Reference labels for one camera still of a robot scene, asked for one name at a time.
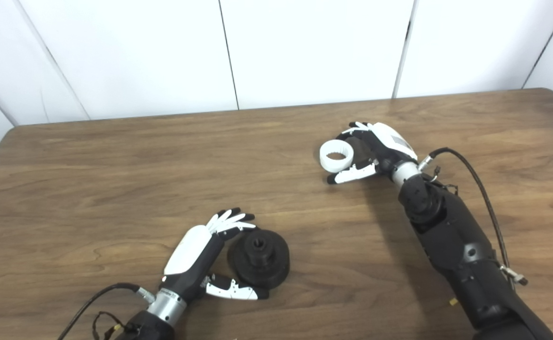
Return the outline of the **black and white right hand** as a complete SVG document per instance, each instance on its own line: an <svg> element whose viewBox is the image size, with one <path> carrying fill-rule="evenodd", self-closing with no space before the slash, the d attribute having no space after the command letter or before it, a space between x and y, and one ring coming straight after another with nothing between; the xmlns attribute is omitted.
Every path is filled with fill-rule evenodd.
<svg viewBox="0 0 553 340"><path fill-rule="evenodd" d="M390 126L380 122L351 122L349 128L336 139L345 142L352 137L368 148L370 157L328 175L328 184L342 184L370 176L388 176L401 187L408 179L421 174L414 149Z"/></svg>

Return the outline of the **black and white left hand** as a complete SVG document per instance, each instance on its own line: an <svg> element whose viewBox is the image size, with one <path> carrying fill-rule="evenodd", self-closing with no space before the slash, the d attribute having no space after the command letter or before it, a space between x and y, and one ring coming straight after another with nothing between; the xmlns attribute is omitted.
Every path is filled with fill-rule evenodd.
<svg viewBox="0 0 553 340"><path fill-rule="evenodd" d="M269 290L244 284L227 276L209 273L225 243L257 226L255 216L239 207L214 214L206 224L190 228L164 267L160 290L179 295L186 303L208 294L236 300L264 300Z"/></svg>

